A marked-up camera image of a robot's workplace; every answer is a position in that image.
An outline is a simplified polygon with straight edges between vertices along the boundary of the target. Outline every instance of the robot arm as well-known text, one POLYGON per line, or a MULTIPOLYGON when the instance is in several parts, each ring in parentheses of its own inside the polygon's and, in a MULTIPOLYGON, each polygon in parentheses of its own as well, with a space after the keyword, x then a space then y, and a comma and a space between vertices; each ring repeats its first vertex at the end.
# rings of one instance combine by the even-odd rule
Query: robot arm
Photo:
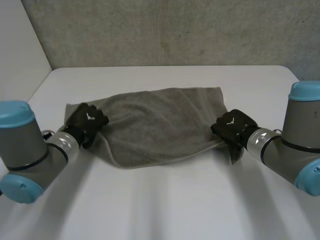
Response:
POLYGON ((255 159, 312 195, 320 195, 320 82, 292 85, 282 134, 260 128, 232 110, 211 126, 234 151, 245 148, 255 159))
POLYGON ((85 103, 46 141, 35 115, 24 101, 0 102, 0 154, 8 174, 0 190, 18 203, 33 203, 74 159, 79 148, 90 147, 109 122, 101 110, 85 103))

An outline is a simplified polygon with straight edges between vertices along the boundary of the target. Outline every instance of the black ring band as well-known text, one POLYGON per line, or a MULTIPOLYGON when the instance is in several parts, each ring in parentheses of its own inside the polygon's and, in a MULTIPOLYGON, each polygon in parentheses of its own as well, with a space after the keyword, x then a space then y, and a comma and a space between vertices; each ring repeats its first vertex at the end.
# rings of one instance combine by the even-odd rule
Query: black ring band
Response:
POLYGON ((281 139, 281 141, 284 145, 286 145, 289 148, 299 150, 302 152, 307 152, 307 153, 320 154, 320 148, 312 148, 312 147, 295 145, 291 142, 284 140, 283 138, 281 139))
POLYGON ((281 138, 281 135, 276 135, 276 136, 273 136, 271 137, 268 141, 266 141, 266 143, 263 145, 262 149, 261 149, 261 154, 260 154, 260 159, 261 159, 261 162, 265 164, 265 160, 264 160, 264 154, 265 154, 265 150, 266 148, 268 147, 269 143, 271 143, 273 140, 277 139, 277 138, 281 138))
POLYGON ((62 153, 62 155, 64 156, 64 158, 66 160, 66 163, 68 163, 68 161, 69 161, 68 155, 66 154, 66 152, 61 147, 59 147, 59 146, 57 146, 55 144, 52 144, 52 143, 47 143, 47 145, 49 145, 51 147, 54 147, 57 150, 59 150, 62 153))
POLYGON ((49 155, 49 150, 47 149, 46 150, 46 153, 37 161, 34 161, 33 163, 30 163, 30 164, 27 164, 27 165, 24 165, 24 166, 17 166, 17 167, 11 167, 11 166, 6 166, 6 168, 9 170, 9 171, 22 171, 22 170, 26 170, 26 169, 29 169, 29 168, 32 168, 34 167, 35 165, 38 165, 39 163, 41 163, 43 160, 45 160, 49 155))

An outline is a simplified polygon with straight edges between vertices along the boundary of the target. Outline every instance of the gray towel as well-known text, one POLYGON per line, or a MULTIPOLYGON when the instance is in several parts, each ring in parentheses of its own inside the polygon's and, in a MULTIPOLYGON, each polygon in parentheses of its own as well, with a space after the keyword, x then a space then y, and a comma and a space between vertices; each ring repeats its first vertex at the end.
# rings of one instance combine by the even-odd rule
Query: gray towel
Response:
MULTIPOLYGON (((109 117, 89 151, 120 168, 173 163, 225 145, 210 129, 227 111, 219 87, 124 93, 88 104, 109 117)), ((65 119, 76 107, 67 104, 65 119)))

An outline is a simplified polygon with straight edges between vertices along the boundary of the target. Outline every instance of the light blue joint cap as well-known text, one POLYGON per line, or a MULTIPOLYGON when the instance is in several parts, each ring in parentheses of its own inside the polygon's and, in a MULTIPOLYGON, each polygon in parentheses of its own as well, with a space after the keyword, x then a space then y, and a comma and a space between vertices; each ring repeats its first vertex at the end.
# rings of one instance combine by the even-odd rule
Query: light blue joint cap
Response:
POLYGON ((320 101, 320 81, 298 81, 291 87, 289 99, 299 102, 320 101))
POLYGON ((294 185, 312 196, 320 195, 320 158, 310 162, 299 172, 294 185))
POLYGON ((0 182, 0 190, 12 201, 31 204, 38 199, 44 189, 36 182, 24 176, 7 174, 0 182))
POLYGON ((0 129, 12 129, 31 123, 35 114, 25 101, 0 101, 0 129))

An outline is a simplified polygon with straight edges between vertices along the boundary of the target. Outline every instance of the table surface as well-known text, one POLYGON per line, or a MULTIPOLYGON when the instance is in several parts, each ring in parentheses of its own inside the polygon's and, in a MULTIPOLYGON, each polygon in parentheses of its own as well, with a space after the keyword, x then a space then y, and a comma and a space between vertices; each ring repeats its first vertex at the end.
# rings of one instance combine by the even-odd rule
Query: table surface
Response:
MULTIPOLYGON (((144 90, 221 87, 228 110, 282 128, 296 77, 282 66, 91 67, 54 70, 29 101, 42 130, 65 105, 144 90)), ((0 198, 0 239, 318 239, 320 197, 299 191, 245 153, 226 149, 124 170, 82 150, 34 204, 0 198)))

